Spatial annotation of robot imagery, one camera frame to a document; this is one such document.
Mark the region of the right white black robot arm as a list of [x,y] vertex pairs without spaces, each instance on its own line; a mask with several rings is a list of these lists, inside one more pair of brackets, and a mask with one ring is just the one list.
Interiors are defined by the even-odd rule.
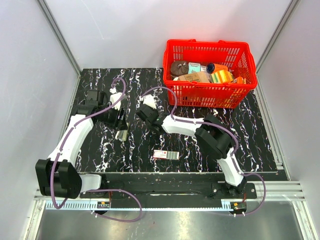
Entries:
[[160,114],[157,109],[143,104],[136,115],[154,133],[180,134],[196,138],[199,149],[216,160],[224,173],[226,191],[233,198],[239,198],[246,191],[247,180],[235,158],[239,146],[236,137],[214,116],[187,118]]

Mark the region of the beige stapler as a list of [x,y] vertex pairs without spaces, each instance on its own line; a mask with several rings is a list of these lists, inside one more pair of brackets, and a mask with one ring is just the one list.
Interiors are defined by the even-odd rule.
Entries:
[[128,130],[119,130],[115,135],[115,139],[121,142],[125,142],[128,139]]

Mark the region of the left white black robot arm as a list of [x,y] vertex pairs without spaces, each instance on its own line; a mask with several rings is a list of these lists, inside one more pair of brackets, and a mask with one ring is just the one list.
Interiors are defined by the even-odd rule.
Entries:
[[79,151],[96,123],[103,123],[115,131],[126,131],[128,125],[121,101],[126,95],[111,90],[89,90],[83,103],[73,107],[68,127],[62,139],[47,157],[35,165],[39,190],[43,196],[76,199],[91,191],[96,197],[107,195],[108,185],[95,173],[79,173],[75,169]]

